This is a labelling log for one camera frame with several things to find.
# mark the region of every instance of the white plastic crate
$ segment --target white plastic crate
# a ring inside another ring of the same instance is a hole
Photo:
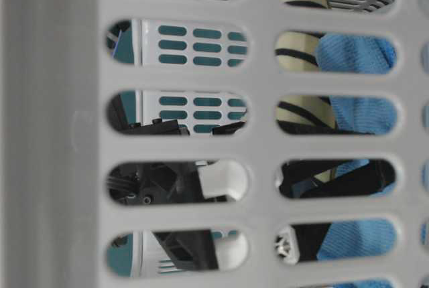
[[[429,203],[421,186],[421,169],[428,158],[428,135],[422,127],[428,78],[418,55],[429,37],[428,18],[417,1],[396,0],[390,14],[372,18],[297,10],[275,0],[235,0],[233,7],[228,1],[203,5],[195,0],[2,0],[0,173],[5,208],[0,212],[0,236],[6,244],[1,247],[5,257],[0,286],[298,287],[385,277],[395,288],[419,287],[428,274],[429,257],[418,233],[427,220]],[[160,68],[126,68],[112,62],[101,47],[107,28],[118,19],[204,22],[208,16],[211,21],[239,23],[249,41],[256,42],[236,77],[208,75],[196,83],[200,72],[195,68],[185,79]],[[270,25],[264,26],[267,17]],[[375,80],[279,75],[264,43],[275,41],[287,29],[285,19],[301,30],[384,35],[394,42],[401,58],[391,74]],[[228,86],[232,92],[244,92],[251,100],[249,132],[218,142],[131,140],[112,132],[105,121],[106,104],[125,88],[187,90],[190,85],[205,91]],[[392,134],[371,140],[285,137],[270,123],[273,115],[268,109],[288,90],[381,94],[400,109],[399,124]],[[397,167],[398,187],[390,197],[303,205],[285,202],[274,187],[259,182],[269,179],[285,159],[364,154],[386,157]],[[180,208],[181,218],[173,218],[175,207],[126,210],[103,191],[106,174],[124,160],[220,155],[240,159],[251,172],[246,199],[233,208],[191,205]],[[276,230],[288,222],[374,216],[392,221],[399,234],[387,256],[292,269],[278,265],[267,252]],[[209,227],[224,221],[244,230],[250,242],[248,259],[235,272],[126,281],[105,264],[105,249],[118,233],[134,228]]]

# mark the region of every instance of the laundry basket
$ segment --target laundry basket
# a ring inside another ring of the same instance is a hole
[[[429,18],[418,0],[330,0],[343,12],[293,8],[278,0],[1,1],[1,287],[310,287],[383,277],[395,288],[419,288],[429,275],[419,235],[429,217],[422,187],[429,79],[420,57],[429,41]],[[389,12],[372,14],[384,6]],[[103,47],[112,23],[126,18],[133,20],[136,66],[112,60]],[[180,41],[187,49],[162,49],[160,25],[185,27]],[[199,40],[195,29],[222,33],[214,42],[222,51],[209,56],[220,63],[195,63],[207,54],[194,44],[213,41]],[[286,72],[273,49],[290,29],[387,37],[398,63],[377,77]],[[231,41],[231,32],[245,33],[246,41]],[[248,50],[231,54],[229,46]],[[162,54],[186,61],[163,62]],[[131,89],[138,90],[142,123],[163,111],[184,111],[180,124],[196,133],[197,125],[209,125],[207,131],[237,121],[230,113],[248,108],[245,133],[216,139],[120,135],[109,126],[106,107]],[[383,96],[396,105],[398,124],[374,138],[284,135],[273,112],[279,98],[292,92]],[[221,117],[199,121],[197,98],[220,99],[219,106],[201,107]],[[245,106],[230,105],[240,98]],[[240,202],[130,208],[114,204],[105,191],[106,175],[123,162],[221,157],[243,162],[249,172]],[[383,198],[285,200],[271,179],[280,164],[297,157],[384,157],[395,166],[397,187]],[[377,217],[397,232],[388,255],[287,267],[273,253],[275,235],[287,224]],[[249,242],[245,262],[234,271],[124,279],[106,265],[107,247],[123,233],[223,227],[240,230]]]

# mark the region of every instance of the blue towel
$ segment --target blue towel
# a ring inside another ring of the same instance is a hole
[[[316,51],[322,71],[385,74],[393,67],[396,54],[386,40],[349,35],[328,34]],[[394,106],[380,98],[330,98],[340,129],[376,135],[388,133],[396,123]],[[337,176],[367,164],[367,160],[353,161],[338,168]],[[391,191],[387,187],[377,196]],[[332,224],[318,252],[319,260],[382,255],[395,242],[395,230],[385,220],[359,220]],[[384,280],[339,284],[340,288],[391,288]]]

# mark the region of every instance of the black plastic part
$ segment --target black plastic part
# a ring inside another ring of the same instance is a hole
[[[124,131],[129,128],[121,95],[115,96],[110,102],[107,108],[107,119],[116,131]]]
[[[385,161],[369,164],[307,191],[302,198],[364,196],[382,191],[395,180],[395,170]],[[315,261],[330,223],[293,226],[300,249],[300,261]]]
[[[112,241],[111,246],[114,248],[119,248],[125,246],[128,243],[128,236],[119,236],[114,241]]]
[[[287,121],[277,121],[277,123],[283,131],[293,135],[370,135],[368,133],[344,131],[342,129],[331,129],[330,127],[320,127]]]
[[[292,226],[295,230],[300,262],[317,260],[317,253],[329,231],[330,223],[299,224]]]
[[[245,122],[237,122],[212,129],[213,135],[232,135],[244,126]]]
[[[112,126],[128,135],[185,135],[177,121],[153,120],[152,125],[128,125],[120,96],[108,109]],[[135,194],[134,204],[174,204],[206,202],[195,162],[130,163],[113,170],[108,179],[109,191],[119,202],[128,203],[127,196]],[[213,201],[226,200],[224,197]],[[177,269],[201,271],[218,269],[215,245],[210,230],[155,232],[155,237]],[[113,241],[123,244],[123,238]]]
[[[280,193],[288,198],[293,198],[292,186],[318,175],[322,172],[333,169],[341,164],[348,162],[347,160],[303,160],[291,161],[282,166],[283,182],[279,187]]]
[[[144,125],[132,129],[122,130],[127,135],[181,135],[177,121],[166,121],[152,125]]]
[[[368,196],[382,191],[395,181],[395,170],[385,161],[370,161],[330,182],[304,193],[302,198]]]
[[[155,237],[177,269],[201,271],[219,268],[209,230],[156,232]]]

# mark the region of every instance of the teal surface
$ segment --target teal surface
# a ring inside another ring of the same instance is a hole
[[[119,248],[107,249],[107,264],[119,276],[130,277],[133,260],[133,235],[128,236],[128,243]]]

